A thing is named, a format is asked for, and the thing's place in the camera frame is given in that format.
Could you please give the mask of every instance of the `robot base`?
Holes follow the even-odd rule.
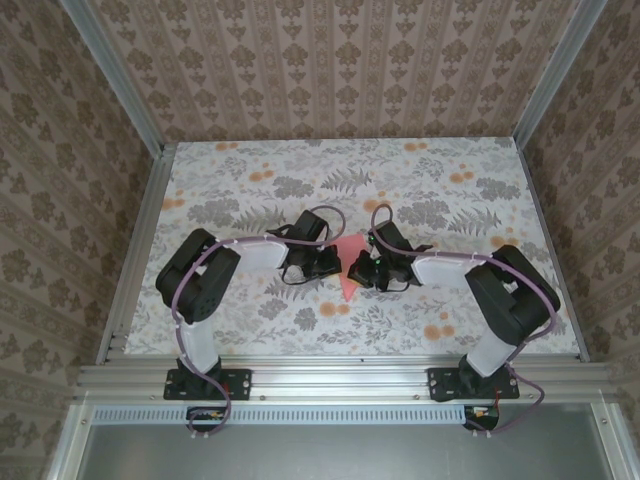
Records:
[[[464,388],[460,380],[460,368],[427,369],[431,400],[447,402],[449,400],[495,400],[496,393],[501,399],[520,398],[518,382],[509,371],[502,367],[482,382],[481,388],[474,392]]]
[[[231,400],[249,400],[251,396],[251,370],[220,368],[220,362],[207,372],[224,388]],[[165,400],[224,400],[210,383],[193,374],[178,360],[178,368],[167,372],[164,386]]]

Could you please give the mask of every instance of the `pink triangular object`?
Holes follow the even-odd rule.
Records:
[[[358,285],[342,275],[340,275],[340,284],[342,285],[342,295],[344,295],[344,299],[349,303],[353,294],[356,293]]]
[[[340,237],[333,245],[338,247],[338,257],[342,264],[342,273],[340,274],[340,284],[342,285],[342,294],[344,299],[349,302],[353,297],[358,284],[347,278],[349,267],[356,261],[361,250],[368,250],[367,243],[364,241],[364,235],[357,233],[348,237]]]

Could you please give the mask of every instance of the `patterned wallpaper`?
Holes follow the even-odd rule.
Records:
[[[525,155],[589,350],[638,429],[639,1],[608,2]]]
[[[510,135],[578,0],[91,0],[167,142]]]
[[[39,478],[55,449],[150,163],[57,2],[1,1],[1,478]]]

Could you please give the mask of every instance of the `floral tablecloth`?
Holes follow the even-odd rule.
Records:
[[[347,234],[365,232],[381,202],[392,205],[414,246],[490,253],[510,243],[558,286],[510,138],[182,143],[126,353],[177,352],[173,320],[154,282],[193,229],[218,238],[255,235],[330,204],[345,213]],[[335,231],[337,216],[325,218]],[[562,301],[555,332],[526,352],[578,352]],[[335,276],[287,286],[275,271],[236,275],[214,315],[219,352],[245,355],[459,354],[486,326],[468,290],[359,288],[347,303]]]

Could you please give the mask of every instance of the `ventilation grille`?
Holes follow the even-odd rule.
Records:
[[[187,407],[99,406],[93,425],[182,425]],[[195,424],[215,424],[199,420]],[[234,406],[230,425],[433,425],[464,423],[463,405]]]

